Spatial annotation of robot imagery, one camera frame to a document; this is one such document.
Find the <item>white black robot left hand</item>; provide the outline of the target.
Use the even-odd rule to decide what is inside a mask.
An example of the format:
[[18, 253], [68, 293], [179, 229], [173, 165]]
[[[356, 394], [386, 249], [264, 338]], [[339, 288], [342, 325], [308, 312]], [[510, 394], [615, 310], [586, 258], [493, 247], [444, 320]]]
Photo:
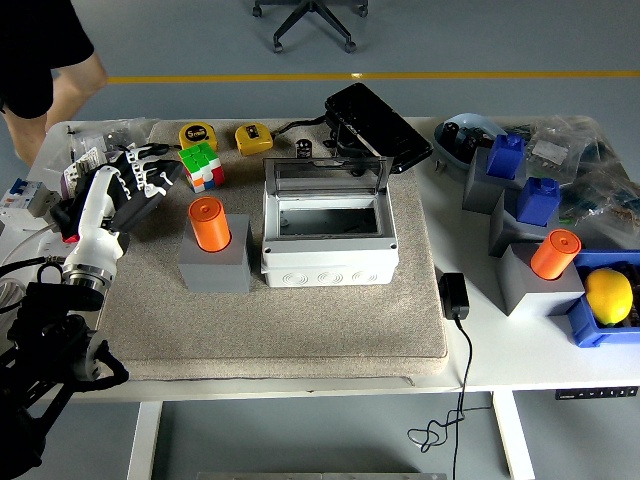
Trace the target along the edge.
[[63, 266], [67, 282], [113, 281], [129, 232], [166, 197], [182, 172], [179, 161], [163, 157], [169, 150], [167, 144], [150, 143], [120, 152], [81, 176], [75, 196], [52, 209], [62, 237], [76, 241]]

